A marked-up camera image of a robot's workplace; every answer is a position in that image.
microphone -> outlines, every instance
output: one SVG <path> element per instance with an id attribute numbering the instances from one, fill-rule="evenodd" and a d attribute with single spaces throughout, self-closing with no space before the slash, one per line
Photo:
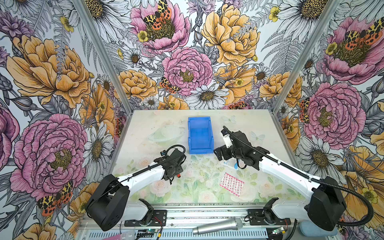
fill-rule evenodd
<path id="1" fill-rule="evenodd" d="M 220 230 L 239 230 L 243 227 L 243 221 L 240 218 L 230 218 L 225 221 L 205 224 L 192 229 L 194 235 L 204 234 L 210 232 L 217 232 Z"/>

red and white patterned packet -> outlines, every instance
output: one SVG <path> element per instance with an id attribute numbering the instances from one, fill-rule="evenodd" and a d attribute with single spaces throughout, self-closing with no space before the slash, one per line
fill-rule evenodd
<path id="1" fill-rule="evenodd" d="M 243 189 L 244 182 L 234 176 L 229 175 L 228 173 L 225 173 L 220 181 L 220 186 L 239 197 Z"/>

table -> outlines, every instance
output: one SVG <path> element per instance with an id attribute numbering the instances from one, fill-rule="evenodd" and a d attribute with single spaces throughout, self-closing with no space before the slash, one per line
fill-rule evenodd
<path id="1" fill-rule="evenodd" d="M 148 137 L 164 126 L 185 129 L 177 144 L 187 149 L 181 178 L 160 180 L 149 184 L 130 196 L 136 201 L 143 198 L 152 205 L 209 205 L 255 204 L 267 202 L 272 197 L 304 199 L 304 197 L 279 179 L 252 167 L 235 170 L 219 162 L 214 154 L 190 155 L 188 151 L 188 117 L 210 116 L 215 148 L 224 145 L 220 131 L 225 125 L 231 131 L 242 131 L 253 146 L 261 146 L 281 160 L 290 163 L 278 131 L 268 110 L 140 110 L 134 111 L 127 134 L 121 144 L 112 173 L 126 175 L 147 167 L 169 145 L 159 145 Z M 228 173 L 244 182 L 240 196 L 235 196 L 219 185 Z"/>

blue container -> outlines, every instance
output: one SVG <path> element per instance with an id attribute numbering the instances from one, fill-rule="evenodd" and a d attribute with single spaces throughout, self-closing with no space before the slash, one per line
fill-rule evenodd
<path id="1" fill-rule="evenodd" d="M 210 117 L 188 118 L 189 154 L 214 152 L 214 135 Z"/>

floral wall panel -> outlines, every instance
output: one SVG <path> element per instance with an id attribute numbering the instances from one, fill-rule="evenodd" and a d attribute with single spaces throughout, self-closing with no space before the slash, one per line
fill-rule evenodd
<path id="1" fill-rule="evenodd" d="M 134 109 L 266 109 L 327 0 L 86 3 Z"/>
<path id="2" fill-rule="evenodd" d="M 384 238 L 384 13 L 374 1 L 344 1 L 300 73 L 299 102 L 277 113 L 303 170 L 327 175 L 364 195 L 375 215 L 365 226 L 340 228 L 344 239 Z M 344 221 L 367 212 L 344 194 Z"/>
<path id="3" fill-rule="evenodd" d="M 0 32 L 1 238 L 73 240 L 125 110 L 71 2 L 2 1 Z"/>

